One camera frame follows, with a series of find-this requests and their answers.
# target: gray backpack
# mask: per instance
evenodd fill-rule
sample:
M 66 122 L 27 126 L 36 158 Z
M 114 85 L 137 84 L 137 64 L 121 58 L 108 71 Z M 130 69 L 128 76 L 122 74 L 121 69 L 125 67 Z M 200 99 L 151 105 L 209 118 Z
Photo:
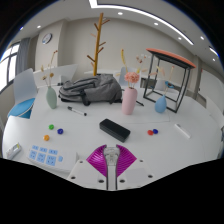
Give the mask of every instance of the gray backpack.
M 85 106 L 91 102 L 107 101 L 110 104 L 121 101 L 121 86 L 112 75 L 96 75 L 67 81 L 59 90 L 59 98 L 63 102 L 83 102 Z

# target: green ball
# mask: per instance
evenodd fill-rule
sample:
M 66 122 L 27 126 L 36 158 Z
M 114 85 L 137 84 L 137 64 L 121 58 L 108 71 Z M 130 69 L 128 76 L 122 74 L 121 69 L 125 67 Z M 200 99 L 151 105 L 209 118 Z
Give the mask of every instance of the green ball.
M 53 125 L 53 124 L 50 124 L 50 125 L 49 125 L 49 129 L 50 129 L 50 130 L 53 130 L 53 129 L 54 129 L 54 125 Z

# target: light fixture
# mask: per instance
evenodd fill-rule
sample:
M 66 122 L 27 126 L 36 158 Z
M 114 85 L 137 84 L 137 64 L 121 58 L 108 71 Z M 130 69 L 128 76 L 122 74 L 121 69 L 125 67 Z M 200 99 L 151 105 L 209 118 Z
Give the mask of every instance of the light fixture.
M 141 15 L 150 17 L 150 18 L 152 18 L 154 20 L 157 20 L 158 22 L 163 23 L 164 25 L 168 26 L 169 28 L 171 28 L 172 30 L 177 32 L 179 35 L 181 35 L 189 44 L 194 45 L 194 43 L 187 36 L 185 36 L 180 30 L 178 30 L 176 27 L 174 27 L 170 23 L 166 22 L 165 20 L 163 20 L 163 19 L 161 19 L 157 16 L 154 16 L 154 15 L 148 13 L 148 12 L 144 12 L 142 10 L 131 8 L 131 7 L 126 7 L 126 6 L 98 5 L 97 0 L 89 0 L 89 3 L 90 3 L 90 6 L 91 6 L 92 9 L 94 9 L 94 8 L 109 8 L 109 9 L 128 10 L 128 11 L 131 11 L 131 12 L 139 13 Z
M 216 54 L 219 57 L 219 55 L 217 54 L 217 52 L 214 49 L 212 49 L 210 46 L 209 46 L 209 49 L 210 49 L 211 52 L 213 52 L 214 54 Z

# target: pink vase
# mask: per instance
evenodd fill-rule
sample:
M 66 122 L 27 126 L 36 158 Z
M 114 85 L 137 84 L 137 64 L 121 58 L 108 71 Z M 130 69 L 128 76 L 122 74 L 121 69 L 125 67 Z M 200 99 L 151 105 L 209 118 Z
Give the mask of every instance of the pink vase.
M 122 112 L 126 115 L 132 114 L 136 100 L 137 100 L 138 92 L 136 89 L 131 89 L 127 87 L 123 94 L 123 100 L 122 100 Z

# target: ceiling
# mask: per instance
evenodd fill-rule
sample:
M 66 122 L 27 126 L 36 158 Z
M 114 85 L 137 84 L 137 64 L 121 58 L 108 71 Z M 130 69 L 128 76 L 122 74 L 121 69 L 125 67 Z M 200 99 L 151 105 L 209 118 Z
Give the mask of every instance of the ceiling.
M 179 40 L 178 37 L 180 37 L 180 35 L 178 33 L 160 22 L 158 22 L 158 26 L 155 26 L 155 19 L 127 10 L 109 8 L 92 9 L 90 7 L 89 0 L 57 1 L 35 15 L 24 25 L 23 30 L 19 31 L 12 41 L 18 41 L 25 37 L 34 37 L 38 35 L 42 28 L 61 19 L 72 21 L 77 19 L 93 18 L 99 17 L 99 14 L 103 12 L 105 17 L 138 22 L 164 32 L 186 47 L 193 55 L 200 57 L 202 61 L 224 77 L 224 71 L 219 58 L 209 50 L 209 46 L 213 49 L 214 47 L 208 40 L 206 34 L 187 15 L 169 3 L 162 0 L 98 0 L 97 3 L 98 5 L 127 6 L 149 12 L 176 27 L 184 33 L 194 43 L 194 45 L 189 44 L 184 38 Z M 123 12 L 122 16 L 118 15 L 118 12 L 120 11 Z

